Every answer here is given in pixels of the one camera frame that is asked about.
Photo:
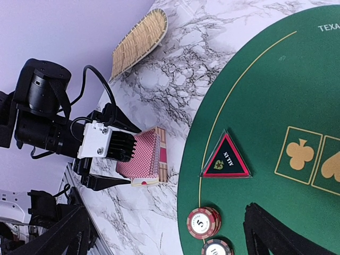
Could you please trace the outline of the black chips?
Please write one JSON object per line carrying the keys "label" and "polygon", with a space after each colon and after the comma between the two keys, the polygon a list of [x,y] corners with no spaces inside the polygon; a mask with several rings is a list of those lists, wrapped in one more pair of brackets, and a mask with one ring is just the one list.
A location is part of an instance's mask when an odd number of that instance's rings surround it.
{"label": "black chips", "polygon": [[223,240],[211,239],[207,241],[202,249],[202,255],[233,255],[232,248]]}

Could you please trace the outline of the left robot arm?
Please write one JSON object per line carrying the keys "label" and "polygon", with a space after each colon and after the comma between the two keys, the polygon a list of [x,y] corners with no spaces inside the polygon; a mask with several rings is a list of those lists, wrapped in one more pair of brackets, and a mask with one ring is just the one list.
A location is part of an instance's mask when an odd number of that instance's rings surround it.
{"label": "left robot arm", "polygon": [[127,184],[121,178],[105,177],[90,171],[94,158],[127,163],[134,157],[140,129],[117,106],[113,92],[102,74],[91,70],[106,90],[109,102],[102,111],[71,119],[73,101],[66,93],[71,72],[56,63],[31,58],[24,64],[15,90],[1,93],[1,147],[11,141],[21,149],[30,145],[43,149],[32,159],[53,154],[73,158],[73,170],[81,184],[94,191]]}

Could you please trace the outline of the red playing card deck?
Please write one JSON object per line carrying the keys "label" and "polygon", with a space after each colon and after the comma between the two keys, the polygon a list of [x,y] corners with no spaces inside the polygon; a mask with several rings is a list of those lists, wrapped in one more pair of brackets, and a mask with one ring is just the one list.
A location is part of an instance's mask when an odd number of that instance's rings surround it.
{"label": "red playing card deck", "polygon": [[137,141],[133,158],[118,162],[116,172],[131,180],[132,186],[147,186],[159,182],[160,136],[149,129],[134,136]]}

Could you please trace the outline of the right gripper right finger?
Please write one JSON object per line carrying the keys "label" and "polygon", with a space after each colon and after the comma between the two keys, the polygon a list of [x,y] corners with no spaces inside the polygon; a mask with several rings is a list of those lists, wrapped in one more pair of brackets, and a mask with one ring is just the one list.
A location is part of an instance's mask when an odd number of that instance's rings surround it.
{"label": "right gripper right finger", "polygon": [[248,254],[339,254],[339,212],[315,206],[279,208],[270,214],[257,203],[245,208]]}

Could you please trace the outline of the red chips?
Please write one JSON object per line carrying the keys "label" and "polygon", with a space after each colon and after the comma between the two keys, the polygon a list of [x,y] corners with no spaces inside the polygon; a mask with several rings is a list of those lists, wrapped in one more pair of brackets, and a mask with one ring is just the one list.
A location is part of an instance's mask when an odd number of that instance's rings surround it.
{"label": "red chips", "polygon": [[189,233],[196,239],[208,239],[216,235],[221,226],[220,213],[213,207],[200,207],[192,210],[187,217]]}

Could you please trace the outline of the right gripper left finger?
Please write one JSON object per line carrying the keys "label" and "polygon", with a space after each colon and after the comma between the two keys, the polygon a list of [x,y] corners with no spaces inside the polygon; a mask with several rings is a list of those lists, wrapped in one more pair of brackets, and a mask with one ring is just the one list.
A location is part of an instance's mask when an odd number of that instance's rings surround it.
{"label": "right gripper left finger", "polygon": [[90,221],[86,209],[76,207],[37,239],[15,250],[16,254],[87,254]]}

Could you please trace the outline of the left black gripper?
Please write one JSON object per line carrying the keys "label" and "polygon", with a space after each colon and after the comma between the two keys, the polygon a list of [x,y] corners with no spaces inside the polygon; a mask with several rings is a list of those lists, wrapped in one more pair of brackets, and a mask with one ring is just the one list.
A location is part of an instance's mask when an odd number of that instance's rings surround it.
{"label": "left black gripper", "polygon": [[[104,123],[132,133],[142,132],[133,124],[116,105],[107,103],[102,111]],[[59,154],[74,159],[73,171],[81,176],[81,184],[94,191],[100,191],[117,185],[131,184],[130,180],[107,177],[90,173],[92,159],[77,159],[77,153],[83,138],[84,125],[71,124],[69,120],[57,116],[55,120],[19,110],[14,137],[18,148],[24,144],[35,149],[45,149],[47,154]]]}

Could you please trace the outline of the triangular all-in dealer button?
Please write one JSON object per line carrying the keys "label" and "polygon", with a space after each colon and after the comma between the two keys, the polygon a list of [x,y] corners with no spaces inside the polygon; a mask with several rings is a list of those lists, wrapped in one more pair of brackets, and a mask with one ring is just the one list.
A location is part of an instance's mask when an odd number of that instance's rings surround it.
{"label": "triangular all-in dealer button", "polygon": [[226,179],[252,178],[245,160],[226,130],[223,130],[221,133],[213,152],[201,169],[200,177]]}

